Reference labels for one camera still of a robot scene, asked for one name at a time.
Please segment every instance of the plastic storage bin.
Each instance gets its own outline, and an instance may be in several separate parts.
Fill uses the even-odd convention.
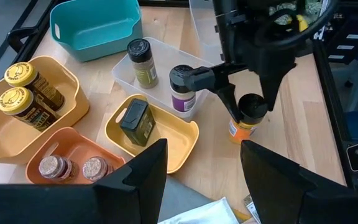
[[[169,73],[173,67],[181,64],[189,65],[193,68],[200,66],[210,67],[212,65],[181,50],[174,49],[156,39],[150,37],[146,37],[145,39],[151,44],[154,64],[159,79],[157,86],[151,89],[143,89],[140,87],[128,54],[112,69],[112,75],[128,95],[141,93],[147,97],[149,103],[155,104],[179,118],[190,121],[204,102],[208,95],[208,90],[202,90],[196,93],[196,103],[191,110],[179,112],[175,110],[172,105]]]
[[[215,13],[212,0],[189,0],[190,12],[200,45],[200,57],[213,65],[223,63],[219,34],[215,32]]]
[[[60,184],[41,176],[38,166],[41,160],[47,156],[58,155],[75,162],[80,168],[78,175],[67,184],[92,184],[82,174],[83,164],[93,156],[105,159],[114,170],[118,170],[125,164],[122,157],[116,156],[95,142],[80,135],[73,128],[62,128],[55,132],[45,144],[37,151],[25,168],[27,180],[33,184]]]
[[[77,77],[63,65],[46,56],[36,57],[29,63],[65,97],[65,104],[57,111],[61,118],[45,131],[39,132],[0,111],[0,163],[27,163],[55,131],[75,124],[88,112],[89,102]],[[10,88],[12,87],[5,80],[1,80],[0,96]]]
[[[134,98],[146,100],[146,97],[140,94],[128,97],[107,122],[106,136],[120,149],[134,157],[158,139],[168,139],[167,173],[176,172],[185,163],[196,144],[200,133],[198,125],[194,121],[187,123],[158,106],[149,104],[156,123],[155,127],[145,147],[132,144],[119,125],[126,108]]]
[[[50,13],[52,37],[81,62],[114,54],[142,37],[137,0],[73,0]]]

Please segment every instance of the yellow lid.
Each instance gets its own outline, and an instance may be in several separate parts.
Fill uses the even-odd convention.
[[[32,93],[23,87],[15,87],[0,96],[0,110],[8,115],[23,112],[32,103]]]
[[[6,70],[4,78],[11,86],[22,87],[34,80],[36,75],[37,71],[30,63],[19,62]]]

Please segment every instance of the black lid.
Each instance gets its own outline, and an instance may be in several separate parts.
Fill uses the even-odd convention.
[[[149,104],[144,100],[133,99],[129,103],[128,109],[121,120],[121,129],[136,130],[148,105]]]
[[[135,39],[127,46],[129,58],[133,62],[141,63],[153,57],[149,41],[145,39]]]
[[[189,75],[187,71],[192,69],[193,68],[188,65],[177,65],[171,69],[169,81],[173,91],[178,93],[188,93],[191,91],[185,86],[185,77]]]
[[[245,94],[239,100],[239,110],[244,116],[242,122],[259,124],[267,113],[267,102],[258,94]]]

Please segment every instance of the orange bin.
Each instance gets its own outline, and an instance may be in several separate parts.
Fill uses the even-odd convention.
[[[0,163],[27,163],[55,131],[75,124],[89,109],[89,101],[77,77],[63,65],[47,56],[33,58],[29,63],[65,97],[65,104],[57,111],[61,118],[41,133],[0,111]],[[10,88],[2,79],[0,96]]]
[[[47,142],[38,150],[25,168],[27,180],[34,184],[59,184],[41,176],[38,166],[44,157],[58,155],[75,162],[80,171],[78,175],[66,184],[92,184],[82,175],[83,164],[93,156],[104,158],[114,170],[125,164],[122,157],[116,156],[93,141],[80,135],[73,128],[62,128],[55,132]]]
[[[128,97],[107,122],[106,136],[120,149],[133,157],[140,154],[144,149],[147,149],[158,139],[168,139],[167,173],[172,174],[176,172],[185,163],[197,142],[200,133],[197,123],[194,121],[187,123],[164,109],[149,104],[155,120],[155,127],[153,128],[145,147],[135,145],[131,143],[131,140],[129,140],[120,128],[120,121],[126,108],[135,98],[147,101],[146,97],[141,94]]]

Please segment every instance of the orange label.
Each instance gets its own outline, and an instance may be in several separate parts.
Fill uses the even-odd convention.
[[[235,121],[233,121],[233,119],[231,119],[229,123],[231,139],[237,144],[240,144],[242,140],[248,140],[249,136],[255,131],[256,128],[256,125],[249,125],[244,123],[237,124]]]

